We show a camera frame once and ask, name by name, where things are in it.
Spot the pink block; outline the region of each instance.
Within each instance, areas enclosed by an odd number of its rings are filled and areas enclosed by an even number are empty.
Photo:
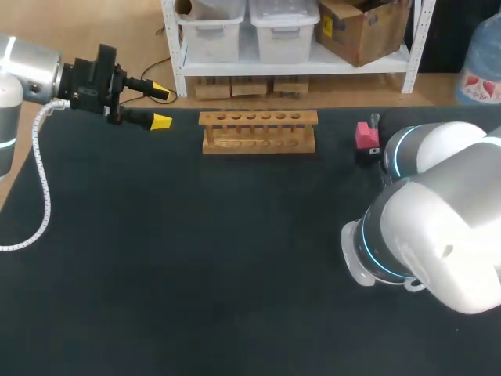
[[[374,149],[379,147],[379,135],[377,129],[369,128],[366,122],[359,122],[355,132],[357,149]]]

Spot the white plastic storage bin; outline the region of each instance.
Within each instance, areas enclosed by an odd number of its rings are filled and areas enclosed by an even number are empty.
[[[295,64],[310,59],[313,27],[320,21],[316,0],[250,0],[262,63]]]
[[[175,13],[194,62],[233,63],[239,60],[240,24],[245,17],[246,2],[226,0],[226,3],[227,20],[184,20]]]

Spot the black electrical cord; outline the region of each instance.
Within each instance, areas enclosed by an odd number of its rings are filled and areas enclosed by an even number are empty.
[[[160,35],[164,32],[165,30],[165,24],[162,28],[158,29],[157,32],[155,33],[155,35]],[[144,79],[144,76],[146,76],[146,73],[148,73],[152,68],[156,67],[157,65],[160,65],[162,63],[165,63],[165,62],[168,62],[171,58],[168,57],[166,59],[163,59],[163,60],[160,60],[160,61],[157,61],[156,63],[153,63],[151,64],[149,67],[147,67],[142,73],[141,73],[141,79]],[[178,93],[175,92],[174,90],[170,90],[169,89],[169,96],[168,98],[171,96],[171,94],[174,94],[175,95],[175,98],[172,99],[172,100],[165,100],[165,101],[162,101],[162,100],[158,100],[156,98],[152,98],[151,96],[138,96],[138,97],[135,97],[135,98],[131,98],[131,99],[127,99],[123,102],[120,103],[120,105],[124,105],[126,103],[130,103],[130,102],[134,102],[135,100],[139,100],[139,99],[142,99],[142,98],[148,98],[149,100],[152,100],[154,101],[155,103],[158,103],[158,104],[172,104],[173,102],[175,102],[176,100],[178,100]]]

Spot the cable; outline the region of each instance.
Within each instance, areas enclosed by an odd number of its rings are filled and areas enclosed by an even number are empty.
[[[149,67],[147,67],[142,73],[141,73],[141,79],[144,79],[144,76],[146,76],[146,73],[148,73],[152,68],[155,68],[157,65],[160,65],[162,63],[166,63],[170,60],[171,58],[168,57],[168,58],[165,58],[165,59],[162,59],[160,61],[157,61],[156,63],[153,63],[151,64]],[[170,100],[170,101],[161,101],[161,100],[158,100],[158,99],[155,99],[155,98],[152,98],[151,96],[137,96],[135,98],[131,98],[131,99],[127,99],[125,100],[124,102],[121,102],[120,105],[124,105],[126,103],[129,103],[129,102],[134,102],[135,100],[139,100],[139,99],[142,99],[142,98],[148,98],[152,101],[154,101],[155,103],[158,103],[158,104],[172,104],[173,102],[175,102],[176,100],[178,100],[178,93],[175,92],[174,90],[170,90],[169,89],[169,96],[171,96],[170,93],[174,93],[175,94],[175,98],[173,100]]]
[[[155,35],[160,35],[160,34],[162,34],[164,31],[165,31],[165,23],[164,23],[164,26],[162,26],[160,29],[158,29],[157,31],[155,31]]]
[[[33,234],[28,240],[25,240],[22,243],[14,244],[14,245],[0,245],[0,251],[17,251],[27,247],[30,244],[33,244],[38,240],[39,237],[47,230],[47,226],[49,225],[50,220],[50,212],[51,212],[51,203],[50,203],[50,192],[49,185],[47,183],[47,177],[45,176],[44,165],[41,162],[40,155],[40,146],[38,145],[38,129],[40,128],[40,124],[43,122],[45,116],[52,115],[53,110],[64,110],[65,108],[70,107],[70,101],[62,100],[62,99],[54,99],[52,102],[43,106],[37,114],[37,117],[33,121],[33,130],[31,131],[31,138],[33,140],[33,154],[34,160],[37,164],[38,176],[40,176],[41,188],[44,194],[44,202],[45,202],[45,210],[44,210],[44,218],[41,221],[41,225],[38,228],[37,232]]]

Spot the wooden test tube rack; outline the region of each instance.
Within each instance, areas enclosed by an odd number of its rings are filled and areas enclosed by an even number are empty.
[[[200,112],[204,154],[315,153],[316,111]]]

